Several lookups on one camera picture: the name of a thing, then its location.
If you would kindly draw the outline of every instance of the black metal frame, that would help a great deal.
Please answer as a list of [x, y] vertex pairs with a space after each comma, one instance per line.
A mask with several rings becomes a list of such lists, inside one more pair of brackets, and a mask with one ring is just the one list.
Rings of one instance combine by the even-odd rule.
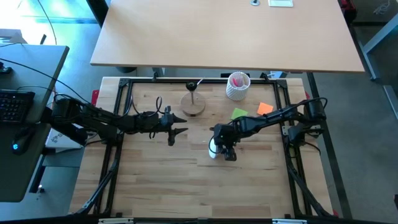
[[[315, 83], [315, 79], [313, 77], [312, 73], [307, 73], [308, 75], [308, 80], [310, 82], [310, 88], [312, 90], [313, 97], [318, 97], [318, 90], [317, 86]], [[116, 97], [116, 102], [114, 106], [114, 114], [118, 113], [119, 108], [120, 108], [120, 102], [122, 98], [122, 92], [125, 87], [127, 87], [127, 95], [126, 95], [126, 104], [124, 107], [124, 113], [127, 110], [127, 106], [130, 104], [130, 99], [132, 96], [132, 86], [134, 83], [186, 83], [186, 82], [192, 82], [192, 81], [197, 81], [198, 79], [156, 79], [154, 77], [153, 79], [134, 79], [134, 78], [121, 78], [119, 81], [119, 88], [118, 88], [118, 93]], [[202, 81], [202, 84], [225, 84], [227, 82], [227, 79], [205, 79]], [[282, 102], [280, 99], [280, 93], [279, 91], [282, 90], [283, 95], [284, 95], [284, 100], [285, 104], [289, 105], [290, 104], [290, 98], [289, 98], [289, 92], [287, 89], [287, 82], [286, 80], [269, 80], [266, 76], [264, 77], [264, 80], [252, 80], [251, 84], [253, 85], [272, 85], [274, 88], [274, 94], [275, 94], [275, 100], [277, 103], [277, 109], [282, 108]], [[292, 162], [291, 160], [294, 158], [296, 159], [296, 164], [297, 164], [297, 173], [296, 176], [299, 176], [305, 184], [305, 176], [304, 176], [304, 171], [303, 171], [303, 164], [301, 160], [301, 155], [300, 155], [300, 149], [297, 147], [294, 149], [294, 157], [292, 158], [290, 155], [290, 150], [289, 147], [287, 146], [287, 141], [288, 137], [285, 137], [283, 135], [282, 127], [284, 123], [280, 123], [280, 132], [282, 136], [282, 141], [284, 145], [284, 151], [285, 151], [285, 160], [286, 160], [286, 166], [288, 170], [288, 178], [289, 178], [289, 186], [290, 186], [290, 194], [292, 197], [292, 205], [293, 205], [293, 210], [294, 210], [294, 217], [295, 219], [291, 220], [290, 214], [286, 214], [285, 218], [288, 218], [288, 220], [277, 220], [277, 219], [270, 219], [270, 218], [123, 218], [121, 222], [134, 222], [134, 223], [194, 223], [194, 224], [226, 224], [226, 223], [233, 223], [233, 224], [238, 224], [242, 222], [247, 222], [247, 223], [322, 223], [322, 224], [332, 224], [332, 223], [357, 223], [357, 224], [377, 224], [379, 222], [367, 222], [367, 221], [361, 221], [361, 220], [352, 220], [350, 218], [337, 218], [337, 217], [318, 217], [314, 216], [311, 214], [311, 206], [307, 200], [307, 198], [304, 196], [303, 193], [303, 202], [304, 202], [304, 207], [305, 207], [305, 213], [302, 213], [299, 207], [299, 200], [297, 198], [297, 190], [296, 190], [296, 182], [292, 175], [289, 173], [289, 168], [288, 168], [288, 162]], [[333, 173], [333, 178], [336, 182], [336, 187], [338, 190], [338, 196], [340, 202], [343, 202], [341, 205], [341, 208], [343, 210], [343, 215], [351, 215], [351, 212], [349, 210], [348, 206], [348, 200], [346, 198], [346, 193], [345, 189], [343, 186], [343, 181], [341, 179], [341, 174], [338, 169], [338, 164], [336, 161], [336, 155], [333, 150], [333, 145], [331, 144], [331, 138], [330, 134], [328, 132], [328, 127], [326, 123], [323, 123], [322, 128], [324, 129], [323, 132], [323, 138], [325, 140], [325, 145], [326, 145], [326, 151], [328, 152], [328, 156], [330, 159], [330, 165]], [[116, 145], [111, 145], [108, 144], [106, 146], [106, 152], [104, 155], [104, 160], [103, 160], [103, 166], [101, 170], [101, 178], [100, 178], [100, 183], [104, 178], [109, 179], [109, 175], [106, 175], [108, 171], [108, 166], [109, 166], [109, 160], [111, 157], [111, 151], [114, 146], [116, 146], [116, 152], [115, 152], [115, 161], [114, 165], [116, 166], [116, 171], [112, 172], [111, 176], [111, 182], [109, 186], [109, 192], [108, 192], [108, 198], [106, 202], [106, 208], [103, 213], [100, 212], [101, 208], [101, 201], [102, 201], [102, 192], [99, 192], [98, 189], [94, 197], [91, 198], [96, 198], [93, 201], [96, 200], [96, 205], [94, 207], [94, 212], [93, 214], [88, 214], [88, 211], [85, 211], [83, 213], [75, 213], [72, 215], [67, 215], [64, 217], [52, 217], [52, 218], [38, 218], [38, 219], [30, 219], [30, 220], [14, 220], [14, 221], [9, 221], [5, 223], [99, 223], [99, 220], [102, 218], [111, 218], [111, 210], [112, 210], [112, 205], [113, 205], [113, 197], [114, 197], [114, 191], [116, 188], [116, 179], [117, 179], [117, 171], [119, 167], [119, 161], [121, 157], [121, 149], [122, 149], [122, 143], [123, 143], [123, 135], [119, 134], [119, 137], [122, 138], [122, 141], [118, 141], [119, 143], [116, 143]], [[117, 213], [117, 217], [122, 217], [122, 213]]]
[[[122, 92], [124, 90], [124, 88], [127, 88], [127, 95], [126, 95], [126, 102], [125, 102], [125, 107], [124, 107], [124, 112], [126, 112], [127, 107], [126, 105], [130, 104], [130, 100], [131, 100], [131, 96], [132, 96], [132, 87], [135, 83], [186, 83], [186, 82], [192, 82], [197, 80], [192, 78], [192, 79], [181, 79], [181, 78], [177, 78], [177, 79], [134, 79], [134, 78], [122, 78], [119, 81], [119, 88], [118, 88], [118, 93], [116, 95], [116, 101], [115, 101], [115, 106], [114, 106], [114, 111], [113, 113], [116, 114], [119, 111], [119, 107], [120, 107], [120, 103], [121, 103], [121, 97], [122, 97]], [[201, 84], [205, 85], [205, 84], [226, 84], [227, 83], [227, 79], [204, 79]], [[275, 94], [275, 100], [276, 100], [276, 104], [277, 104], [277, 109], [281, 109], [282, 108], [282, 102], [281, 102], [281, 98], [280, 98], [280, 93], [279, 90], [282, 90], [283, 92], [283, 97], [284, 97], [284, 103], [286, 105], [290, 104], [290, 98], [289, 98], [289, 92], [287, 89], [287, 82], [286, 80], [269, 80], [269, 79], [264, 79], [264, 80], [252, 80], [251, 81], [252, 85], [272, 85], [273, 89], [274, 89], [274, 94]], [[283, 127], [283, 123], [280, 123], [280, 133], [282, 135], [282, 140], [283, 140], [283, 145], [284, 145], [284, 151], [285, 151], [285, 159], [286, 162], [288, 162], [289, 159], [292, 159], [291, 155], [290, 155], [290, 151], [289, 151], [289, 147], [288, 147], [288, 138], [287, 136], [283, 136], [283, 131], [282, 131], [282, 127]], [[103, 165], [102, 165], [102, 170], [101, 170], [101, 176], [99, 181], [101, 182], [104, 178], [104, 176], [106, 175], [107, 171], [108, 171], [108, 166], [109, 166], [109, 160], [110, 160], [110, 155], [111, 155], [111, 149], [112, 149], [112, 145], [107, 145], [106, 146], [106, 151], [105, 151], [105, 155], [104, 155], [104, 160], [103, 160]], [[116, 149], [116, 155], [115, 158], [120, 158], [121, 156], [121, 148], [122, 148], [122, 143], [120, 143], [119, 145], [117, 145], [117, 149]], [[295, 148], [294, 149], [295, 152], [295, 159], [296, 159], [296, 164], [297, 164], [297, 170], [298, 170], [298, 176], [303, 180], [304, 184], [305, 184], [305, 175], [304, 175], [304, 169], [303, 169], [303, 163], [302, 163], [302, 159], [301, 159], [301, 154], [300, 154], [300, 149], [299, 148]], [[116, 165], [116, 175], [113, 176], [111, 183], [110, 183], [110, 187], [109, 187], [109, 191], [108, 191], [108, 199], [106, 202], [106, 208], [104, 210], [104, 212], [102, 214], [104, 215], [110, 215], [111, 214], [111, 210], [112, 210], [112, 204], [113, 204], [113, 197], [114, 197], [114, 191], [116, 188], [116, 178], [117, 178], [117, 170], [119, 168], [119, 164], [117, 163]], [[310, 206], [310, 203], [308, 202], [307, 198], [304, 196], [303, 194], [303, 202], [304, 202], [304, 207], [305, 207], [305, 213], [302, 213], [302, 211], [300, 210], [299, 207], [299, 200], [297, 197], [297, 190], [296, 190], [296, 185], [295, 185], [295, 180], [292, 178], [292, 176], [288, 175], [289, 177], [289, 186], [290, 186], [290, 194], [292, 197], [292, 202], [293, 202], [293, 209], [294, 209], [294, 214], [289, 214], [289, 215], [294, 215], [295, 217], [298, 217], [300, 215], [312, 215], [312, 209]], [[95, 205], [95, 209], [94, 209], [94, 214], [100, 214], [100, 205], [101, 205], [101, 201], [102, 201], [102, 196], [100, 195], [98, 197], [98, 200], [96, 201], [96, 205]]]

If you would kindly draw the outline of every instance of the wire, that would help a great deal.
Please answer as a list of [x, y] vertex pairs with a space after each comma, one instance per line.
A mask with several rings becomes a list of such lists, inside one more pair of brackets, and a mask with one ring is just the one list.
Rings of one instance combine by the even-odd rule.
[[76, 102], [79, 104], [79, 106], [83, 106], [83, 105], [84, 105], [84, 103], [82, 103], [80, 100], [78, 100], [78, 99], [76, 99], [76, 98], [74, 98], [74, 97], [71, 97], [71, 96], [68, 95], [68, 94], [64, 94], [64, 93], [57, 93], [57, 94], [55, 94], [55, 95], [54, 95], [54, 98], [53, 98], [53, 101], [54, 101], [54, 102], [57, 102], [57, 101], [58, 101], [57, 96], [63, 96], [63, 97], [69, 98], [69, 99], [71, 99], [71, 100], [73, 100], [73, 101], [76, 101]]
[[373, 14], [376, 15], [384, 15], [388, 11], [388, 8], [390, 7], [390, 0], [388, 2], [381, 4], [379, 7], [377, 7], [374, 11]]
[[209, 141], [209, 146], [208, 146], [208, 147], [209, 147], [209, 151], [212, 152], [212, 153], [214, 153], [214, 154], [219, 154], [219, 153], [221, 153], [221, 152], [214, 152], [214, 151], [211, 150], [211, 148], [210, 148], [210, 142], [211, 142], [211, 140], [212, 140], [213, 138], [214, 138], [214, 136], [212, 136], [211, 139], [210, 139], [210, 141]]
[[132, 95], [131, 95], [131, 97], [130, 97], [130, 105], [129, 105], [129, 108], [127, 109], [127, 111], [126, 111], [122, 116], [120, 116], [120, 117], [118, 117], [118, 118], [116, 118], [116, 119], [120, 119], [120, 118], [123, 118], [123, 117], [127, 116], [127, 115], [129, 114], [129, 112], [130, 112], [131, 105], [132, 105]]
[[325, 109], [326, 105], [328, 104], [328, 99], [326, 99], [325, 97], [323, 97], [323, 99], [325, 100], [325, 104], [323, 105], [323, 109]]
[[17, 88], [17, 90], [19, 90], [19, 89], [21, 89], [21, 88], [25, 88], [25, 87], [37, 87], [37, 88], [43, 88], [43, 89], [46, 89], [46, 90], [53, 91], [55, 94], [58, 94], [56, 91], [54, 91], [54, 90], [52, 90], [52, 89], [50, 89], [50, 88], [46, 88], [46, 87], [42, 87], [42, 86], [37, 86], [37, 85], [24, 85], [24, 86], [20, 86], [20, 87], [18, 87], [18, 88]]
[[51, 26], [51, 29], [52, 29], [52, 34], [54, 35], [54, 39], [55, 39], [55, 45], [58, 45], [58, 44], [57, 44], [57, 36], [55, 35], [54, 27], [52, 27], [52, 23], [51, 23], [51, 21], [50, 21], [50, 18], [49, 18], [49, 16], [47, 15], [47, 13], [45, 12], [44, 7], [43, 7], [42, 3], [40, 2], [40, 0], [37, 0], [37, 2], [40, 4], [40, 7], [43, 9], [43, 12], [44, 12], [45, 16], [46, 16], [47, 20], [48, 20], [49, 23], [50, 23], [50, 26]]
[[312, 147], [314, 147], [316, 150], [318, 150], [318, 152], [319, 152], [319, 155], [321, 154], [321, 150], [316, 146], [316, 145], [314, 145], [314, 144], [312, 144], [312, 143], [309, 143], [309, 142], [304, 142], [305, 144], [307, 144], [307, 145], [309, 145], [309, 146], [312, 146]]
[[[316, 101], [316, 100], [325, 100], [325, 105], [323, 106], [323, 108], [325, 109], [325, 106], [326, 106], [326, 104], [328, 103], [328, 99], [326, 99], [325, 97], [318, 97], [318, 98], [314, 98], [314, 99], [311, 99], [311, 100], [303, 100], [303, 101], [301, 101], [300, 103], [297, 103], [296, 105], [293, 105], [292, 107], [287, 108], [287, 109], [284, 110], [284, 111], [281, 111], [280, 113], [276, 113], [276, 114], [274, 114], [274, 115], [272, 115], [272, 116], [267, 116], [266, 118], [272, 119], [272, 118], [274, 118], [274, 117], [281, 116], [282, 114], [285, 114], [285, 113], [291, 111], [291, 110], [294, 109], [294, 108], [298, 108], [299, 106], [301, 106], [301, 105], [303, 105], [303, 104], [305, 104], [305, 103], [313, 102], [313, 101]], [[257, 118], [257, 117], [251, 117], [251, 116], [242, 116], [242, 117], [235, 118], [233, 121], [236, 121], [236, 120], [238, 120], [239, 118], [243, 118], [243, 117], [245, 117], [245, 118], [251, 118], [251, 119], [260, 119], [260, 120], [263, 120], [262, 117], [258, 117], [258, 118]]]
[[88, 142], [88, 140], [91, 140], [91, 139], [97, 137], [97, 135], [98, 135], [98, 130], [95, 130], [95, 129], [92, 129], [92, 128], [88, 128], [88, 129], [91, 130], [91, 131], [95, 131], [95, 134], [93, 136], [88, 137], [86, 139], [86, 142]]
[[22, 45], [22, 43], [18, 42], [18, 43], [12, 43], [12, 44], [2, 45], [2, 46], [0, 46], [0, 47], [7, 47], [7, 46], [10, 46], [10, 45], [14, 45], [14, 44], [21, 44], [21, 45]]
[[97, 142], [101, 142], [101, 141], [102, 140], [95, 140], [95, 141], [92, 141], [92, 142], [88, 142], [88, 143], [85, 144], [85, 147], [88, 146], [89, 144], [93, 144], [93, 143], [97, 143]]
[[62, 85], [66, 86], [68, 89], [70, 89], [72, 92], [74, 92], [74, 94], [76, 94], [76, 95], [77, 95], [78, 97], [80, 97], [82, 100], [84, 100], [85, 102], [91, 104], [89, 101], [87, 101], [87, 100], [85, 100], [83, 97], [81, 97], [75, 90], [73, 90], [72, 88], [70, 88], [67, 84], [65, 84], [64, 82], [61, 82], [60, 80], [58, 80], [58, 79], [56, 79], [56, 78], [54, 78], [54, 77], [51, 77], [50, 75], [47, 75], [47, 74], [45, 74], [45, 73], [43, 73], [43, 72], [41, 72], [41, 71], [38, 71], [38, 70], [36, 70], [36, 69], [34, 69], [34, 68], [31, 68], [31, 67], [29, 67], [29, 66], [23, 65], [23, 64], [18, 63], [18, 62], [13, 62], [13, 61], [11, 61], [11, 60], [7, 60], [7, 59], [4, 59], [4, 58], [0, 58], [0, 60], [3, 60], [3, 61], [5, 61], [5, 62], [9, 62], [9, 63], [14, 63], [14, 64], [16, 64], [16, 65], [19, 65], [19, 66], [22, 66], [22, 67], [31, 69], [31, 70], [33, 70], [33, 71], [35, 71], [35, 72], [37, 72], [37, 73], [40, 73], [40, 74], [42, 74], [42, 75], [45, 75], [46, 77], [49, 77], [49, 78], [51, 78], [52, 80], [55, 80], [56, 82], [59, 82], [59, 83], [61, 83]]
[[[157, 113], [164, 114], [164, 112], [161, 112], [161, 111], [160, 111], [160, 107], [162, 107], [162, 102], [163, 102], [162, 97], [161, 97], [161, 96], [158, 96], [158, 97], [156, 98], [156, 111], [155, 111], [154, 113], [152, 113], [151, 115], [148, 115], [148, 116], [146, 116], [146, 117], [151, 117], [151, 116], [153, 116], [153, 115], [155, 115], [155, 114], [157, 114]], [[136, 111], [137, 114], [141, 115], [141, 113], [138, 112], [136, 106], [134, 105], [132, 96], [131, 96], [131, 105], [132, 105], [132, 108], [134, 109], [134, 111]]]

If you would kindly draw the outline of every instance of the round wooden base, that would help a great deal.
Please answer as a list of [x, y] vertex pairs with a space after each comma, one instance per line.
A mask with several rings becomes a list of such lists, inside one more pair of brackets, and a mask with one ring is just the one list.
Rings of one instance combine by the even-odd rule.
[[187, 93], [181, 99], [181, 110], [187, 116], [198, 116], [201, 114], [206, 107], [205, 97], [199, 93]]

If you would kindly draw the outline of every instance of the green sticky note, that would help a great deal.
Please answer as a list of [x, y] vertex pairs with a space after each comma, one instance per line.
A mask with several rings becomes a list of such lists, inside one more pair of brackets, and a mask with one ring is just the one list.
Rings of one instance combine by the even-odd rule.
[[231, 119], [235, 119], [235, 118], [238, 118], [238, 117], [241, 117], [241, 116], [246, 116], [246, 115], [248, 115], [248, 113], [249, 112], [244, 111], [242, 109], [235, 108], [234, 111], [232, 112]]

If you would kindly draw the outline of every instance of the black keyboard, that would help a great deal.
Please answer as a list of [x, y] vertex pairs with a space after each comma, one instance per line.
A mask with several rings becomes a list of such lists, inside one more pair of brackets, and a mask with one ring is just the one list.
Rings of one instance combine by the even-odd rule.
[[31, 91], [0, 90], [0, 123], [23, 123], [34, 96]]

